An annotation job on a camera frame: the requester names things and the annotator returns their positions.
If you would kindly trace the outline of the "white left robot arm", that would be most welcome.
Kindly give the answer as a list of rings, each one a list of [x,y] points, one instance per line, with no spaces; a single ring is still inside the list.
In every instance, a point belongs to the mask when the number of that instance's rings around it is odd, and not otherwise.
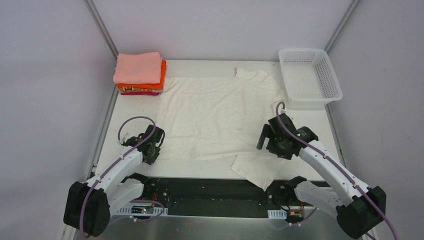
[[[165,131],[150,124],[145,132],[120,140],[117,159],[85,182],[74,182],[64,210],[65,225],[80,230],[84,236],[98,237],[110,218],[134,199],[147,202],[153,189],[130,172],[142,165],[152,165],[160,155]]]

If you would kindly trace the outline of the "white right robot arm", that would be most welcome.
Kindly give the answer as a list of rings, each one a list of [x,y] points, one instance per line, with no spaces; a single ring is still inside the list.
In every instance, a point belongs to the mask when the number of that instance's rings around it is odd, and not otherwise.
[[[303,202],[317,207],[335,218],[339,227],[353,239],[359,239],[385,220],[387,195],[384,190],[379,186],[369,187],[355,177],[332,158],[310,128],[296,128],[285,113],[263,125],[256,148],[265,148],[285,160],[299,157],[331,187],[327,190],[296,176],[287,181],[282,190],[288,204]]]

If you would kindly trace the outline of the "cream white t shirt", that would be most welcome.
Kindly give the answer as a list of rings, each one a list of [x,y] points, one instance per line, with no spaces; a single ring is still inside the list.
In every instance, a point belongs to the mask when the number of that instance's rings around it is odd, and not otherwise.
[[[234,158],[231,170],[265,190],[284,163],[258,150],[264,124],[284,98],[264,70],[237,68],[233,77],[168,77],[156,125],[165,131],[161,161]]]

